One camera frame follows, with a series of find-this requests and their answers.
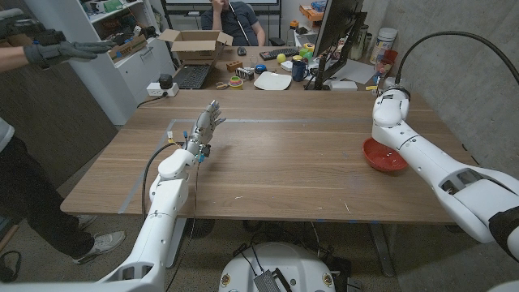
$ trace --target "red bowl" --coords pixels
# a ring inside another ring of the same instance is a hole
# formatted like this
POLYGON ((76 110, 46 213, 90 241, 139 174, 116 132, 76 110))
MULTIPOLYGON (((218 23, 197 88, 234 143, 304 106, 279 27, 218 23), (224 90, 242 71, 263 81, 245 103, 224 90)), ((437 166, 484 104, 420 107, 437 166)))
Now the red bowl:
POLYGON ((376 170, 389 172, 407 167, 407 162, 396 150, 380 144, 373 138, 368 138, 362 143, 362 152, 369 165, 376 170))

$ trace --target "black pants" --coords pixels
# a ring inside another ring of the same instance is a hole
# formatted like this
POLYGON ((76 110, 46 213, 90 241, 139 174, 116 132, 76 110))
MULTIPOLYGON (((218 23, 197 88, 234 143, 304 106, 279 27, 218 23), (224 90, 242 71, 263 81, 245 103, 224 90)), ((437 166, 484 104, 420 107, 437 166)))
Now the black pants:
POLYGON ((78 219, 59 208, 63 198, 32 158, 25 143, 13 137, 0 152, 0 206, 11 217, 23 217, 47 243, 79 258, 92 249, 94 238, 78 229, 78 219))

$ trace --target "power strip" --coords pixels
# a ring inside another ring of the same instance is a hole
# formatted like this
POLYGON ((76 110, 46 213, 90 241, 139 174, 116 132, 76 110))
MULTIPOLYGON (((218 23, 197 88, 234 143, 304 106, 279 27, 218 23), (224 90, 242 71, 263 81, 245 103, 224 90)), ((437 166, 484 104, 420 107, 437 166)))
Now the power strip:
POLYGON ((178 92, 178 85, 173 83, 173 87, 170 89, 162 89, 161 84, 158 82, 152 82, 146 88, 150 97, 161 97, 164 92, 168 93, 168 97, 174 97, 178 92))

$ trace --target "shelf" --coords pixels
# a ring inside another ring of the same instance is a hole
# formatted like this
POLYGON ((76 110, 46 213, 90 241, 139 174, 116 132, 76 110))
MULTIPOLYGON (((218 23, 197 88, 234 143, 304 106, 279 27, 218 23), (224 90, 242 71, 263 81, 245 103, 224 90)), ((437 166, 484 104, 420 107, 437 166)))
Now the shelf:
POLYGON ((119 10, 116 10, 116 11, 112 11, 112 12, 109 12, 109 13, 100 13, 100 14, 97 14, 97 15, 89 15, 88 18, 90 19, 90 23, 94 24, 94 23, 96 23, 99 20, 108 18, 111 15, 114 15, 114 14, 116 14, 118 12, 121 12, 121 11, 127 9, 128 7, 132 7, 135 4, 137 4, 137 3, 143 3, 142 0, 136 0, 136 1, 130 2, 130 3, 126 3, 125 1, 122 1, 122 2, 123 2, 122 9, 119 9, 119 10))

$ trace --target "wooden table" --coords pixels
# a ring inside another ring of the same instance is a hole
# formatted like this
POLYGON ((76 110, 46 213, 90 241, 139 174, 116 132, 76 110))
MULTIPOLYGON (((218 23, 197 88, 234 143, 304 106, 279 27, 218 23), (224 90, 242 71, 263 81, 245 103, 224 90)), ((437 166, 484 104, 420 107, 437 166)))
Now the wooden table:
MULTIPOLYGON (((62 204, 73 214, 141 214, 141 174, 165 143, 183 141, 202 109, 216 99, 222 117, 211 156, 199 168, 196 216, 287 221, 452 223, 434 193, 411 169, 385 174, 362 154, 371 136, 375 98, 369 92, 182 90, 147 103, 120 130, 62 204)), ((407 122, 461 162, 468 152, 434 111, 414 94, 407 122)), ((152 163, 147 186, 157 176, 152 163)), ((194 210, 195 172, 189 200, 194 210)))
MULTIPOLYGON (((236 76, 234 72, 227 71, 226 64, 232 61, 241 61, 243 63, 243 66, 249 67, 251 65, 251 57, 256 56, 258 58, 258 64, 264 64, 269 71, 275 71, 277 74, 283 74, 283 75, 291 75, 290 72, 285 71, 281 68, 280 64, 277 62, 276 59, 270 60, 270 61, 264 61, 260 57, 260 52, 265 51, 271 51, 275 49, 285 49, 290 47, 245 47, 247 50, 247 56, 238 56, 238 47, 225 47, 224 51, 221 54, 220 59, 218 60, 217 64, 215 65, 215 68, 209 73, 208 78, 204 82, 204 86, 202 89, 216 89, 216 83, 217 82, 223 82, 223 83, 229 83, 229 79, 233 76, 236 76)), ((246 80, 243 89, 244 90, 261 90, 254 86, 254 81, 246 80)), ((301 82, 295 82, 292 80, 292 83, 287 88, 289 90, 304 90, 304 85, 307 84, 307 81, 301 81, 301 82)), ((373 85, 373 81, 369 81, 367 84, 360 84, 357 83, 357 87, 359 91, 365 90, 366 86, 373 85)))

